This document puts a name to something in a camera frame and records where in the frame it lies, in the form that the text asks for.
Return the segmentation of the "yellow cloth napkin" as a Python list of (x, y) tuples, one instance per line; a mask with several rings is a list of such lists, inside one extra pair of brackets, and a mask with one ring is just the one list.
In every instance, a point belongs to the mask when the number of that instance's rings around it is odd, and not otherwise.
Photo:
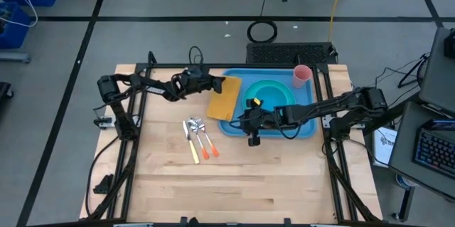
[(231, 121), (241, 84), (240, 78), (226, 76), (221, 83), (222, 92), (212, 92), (206, 116), (216, 120)]

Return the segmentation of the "teal round plate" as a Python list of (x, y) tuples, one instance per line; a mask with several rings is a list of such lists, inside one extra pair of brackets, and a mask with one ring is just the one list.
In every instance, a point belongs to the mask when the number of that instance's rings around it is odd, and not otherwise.
[(256, 92), (264, 86), (273, 86), (273, 87), (279, 88), (282, 92), (284, 92), (284, 94), (286, 95), (286, 98), (287, 98), (287, 103), (285, 105), (293, 105), (296, 102), (293, 92), (284, 83), (281, 83), (276, 80), (259, 80), (257, 82), (254, 82), (253, 84), (251, 84), (246, 89), (245, 94), (242, 99), (242, 107), (244, 110), (247, 109), (246, 100), (256, 98), (255, 97)]

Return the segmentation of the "spoon with orange handle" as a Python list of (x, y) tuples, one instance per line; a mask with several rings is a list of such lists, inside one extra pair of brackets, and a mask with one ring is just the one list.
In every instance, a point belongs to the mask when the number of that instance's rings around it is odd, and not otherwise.
[(195, 121), (194, 119), (189, 119), (188, 124), (189, 124), (191, 130), (192, 130), (192, 131), (195, 133), (195, 135), (196, 135), (196, 138), (197, 138), (198, 143), (199, 143), (199, 145), (200, 145), (200, 148), (201, 148), (201, 150), (202, 150), (203, 158), (204, 158), (204, 159), (209, 159), (209, 154), (208, 154), (206, 148), (204, 147), (204, 145), (203, 145), (203, 143), (202, 143), (202, 141), (201, 141), (201, 139), (200, 139), (200, 136), (199, 136), (199, 134), (198, 134), (198, 131), (199, 131), (198, 124), (196, 123), (196, 121)]

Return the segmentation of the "black aluminium table frame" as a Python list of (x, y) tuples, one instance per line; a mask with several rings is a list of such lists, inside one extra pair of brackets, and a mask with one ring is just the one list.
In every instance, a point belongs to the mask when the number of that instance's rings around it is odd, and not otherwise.
[[(203, 64), (210, 74), (226, 77), (221, 64)], [(136, 65), (119, 65), (114, 74), (139, 74), (167, 82), (192, 65), (158, 64), (154, 59)], [(331, 83), (331, 72), (311, 68), (314, 102), (352, 91)], [(196, 148), (195, 164), (183, 130), (191, 116), (206, 116), (214, 90), (169, 102), (160, 95), (142, 92), (122, 101), (138, 127), (135, 140), (121, 140), (116, 128), (101, 133), (99, 167), (90, 172), (96, 184), (101, 173), (115, 170), (113, 184), (104, 197), (86, 201), (88, 210), (80, 224), (94, 227), (132, 226), (201, 227), (249, 226), (379, 226), (382, 220), (362, 201), (357, 188), (374, 187), (370, 167), (348, 171), (332, 153), (335, 141), (329, 121), (345, 112), (315, 118), (317, 128), (306, 139), (261, 138), (248, 145), (249, 136), (230, 137), (208, 118), (208, 132), (220, 155), (206, 148), (204, 159), (196, 135), (188, 128)]]

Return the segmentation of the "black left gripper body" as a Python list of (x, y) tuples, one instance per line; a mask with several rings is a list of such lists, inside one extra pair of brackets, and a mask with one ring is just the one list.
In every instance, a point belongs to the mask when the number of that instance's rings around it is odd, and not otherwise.
[(208, 66), (190, 66), (173, 76), (175, 95), (190, 95), (212, 89), (215, 89), (215, 77), (210, 74)]

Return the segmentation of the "pink cup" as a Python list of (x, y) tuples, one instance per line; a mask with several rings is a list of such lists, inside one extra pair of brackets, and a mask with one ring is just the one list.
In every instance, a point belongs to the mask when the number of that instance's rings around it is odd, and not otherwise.
[(307, 65), (297, 65), (293, 70), (292, 85), (301, 88), (312, 77), (312, 70)]

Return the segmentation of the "white printed box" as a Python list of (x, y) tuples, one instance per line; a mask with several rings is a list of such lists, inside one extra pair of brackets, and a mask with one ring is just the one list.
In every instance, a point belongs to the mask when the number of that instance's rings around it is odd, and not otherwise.
[(373, 165), (387, 168), (397, 131), (381, 127), (373, 133)]

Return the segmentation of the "black computer keyboard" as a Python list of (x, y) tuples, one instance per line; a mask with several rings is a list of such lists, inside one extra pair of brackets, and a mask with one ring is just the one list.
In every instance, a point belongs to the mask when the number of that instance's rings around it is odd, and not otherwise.
[(414, 143), (412, 161), (455, 179), (455, 140), (420, 128)]

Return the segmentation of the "knife with cream handle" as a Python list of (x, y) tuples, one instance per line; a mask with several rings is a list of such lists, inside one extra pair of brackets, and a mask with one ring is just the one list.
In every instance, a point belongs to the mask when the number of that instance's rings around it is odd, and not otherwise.
[(188, 130), (188, 124), (187, 124), (187, 122), (185, 120), (183, 121), (183, 130), (185, 132), (186, 139), (188, 140), (188, 143), (189, 143), (189, 146), (190, 146), (190, 149), (191, 149), (191, 154), (192, 154), (193, 161), (194, 161), (195, 164), (199, 164), (200, 160), (198, 158), (198, 154), (197, 154), (196, 148), (195, 148), (195, 146), (193, 144), (193, 141), (191, 139), (191, 136), (190, 136), (190, 133), (189, 133), (189, 130)]

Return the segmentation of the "black mesh case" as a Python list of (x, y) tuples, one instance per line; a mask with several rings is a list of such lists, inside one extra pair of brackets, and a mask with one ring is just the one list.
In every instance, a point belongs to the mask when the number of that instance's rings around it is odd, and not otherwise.
[(249, 43), (246, 63), (313, 65), (337, 64), (338, 52), (331, 43)]

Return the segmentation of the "grey computer desk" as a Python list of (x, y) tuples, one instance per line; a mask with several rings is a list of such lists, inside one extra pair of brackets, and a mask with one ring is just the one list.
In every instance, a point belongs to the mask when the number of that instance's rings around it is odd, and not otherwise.
[(447, 28), (437, 29), (421, 90), (417, 93), (420, 100), (435, 108), (431, 110), (415, 102), (405, 104), (389, 165), (420, 186), (455, 201), (455, 179), (412, 161), (420, 127), (430, 119), (440, 118), (440, 112), (455, 118), (455, 58), (444, 55), (444, 39), (450, 33)]

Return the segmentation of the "fork with orange handle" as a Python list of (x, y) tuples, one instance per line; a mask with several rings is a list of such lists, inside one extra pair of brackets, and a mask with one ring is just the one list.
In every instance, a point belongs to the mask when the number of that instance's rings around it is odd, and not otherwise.
[(197, 118), (196, 119), (196, 123), (198, 124), (198, 127), (200, 130), (203, 131), (204, 135), (205, 135), (205, 138), (207, 139), (209, 145), (210, 145), (210, 148), (212, 150), (212, 153), (215, 157), (218, 157), (220, 155), (219, 151), (216, 149), (215, 145), (212, 143), (208, 133), (206, 132), (206, 128), (205, 128), (205, 124), (204, 122), (202, 121), (201, 118)]

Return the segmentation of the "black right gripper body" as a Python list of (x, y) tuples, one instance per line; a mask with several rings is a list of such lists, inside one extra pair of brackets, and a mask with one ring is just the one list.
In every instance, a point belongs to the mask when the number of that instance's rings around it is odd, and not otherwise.
[(250, 114), (249, 120), (247, 121), (250, 129), (248, 145), (259, 146), (261, 144), (260, 130), (276, 130), (278, 133), (283, 134), (284, 128), (282, 116), (278, 110), (264, 110), (262, 109), (261, 100), (260, 106), (256, 106), (252, 100), (247, 100), (247, 112)]

